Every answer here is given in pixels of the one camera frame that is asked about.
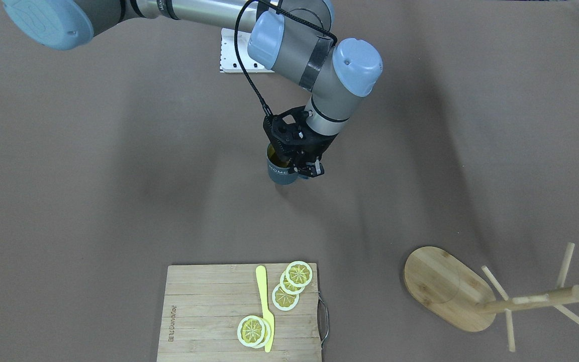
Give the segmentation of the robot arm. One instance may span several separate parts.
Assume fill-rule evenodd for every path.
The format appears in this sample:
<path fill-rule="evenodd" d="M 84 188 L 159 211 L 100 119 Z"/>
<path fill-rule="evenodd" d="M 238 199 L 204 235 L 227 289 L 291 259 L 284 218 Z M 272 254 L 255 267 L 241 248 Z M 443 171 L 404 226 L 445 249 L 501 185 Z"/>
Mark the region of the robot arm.
<path fill-rule="evenodd" d="M 322 156 L 383 71 L 367 41 L 338 40 L 331 1 L 4 1 L 14 24 L 39 44 L 70 50 L 133 18 L 168 18 L 218 27 L 260 101 L 274 183 L 324 174 Z M 245 56 L 310 93 L 305 106 L 272 112 L 244 66 Z"/>

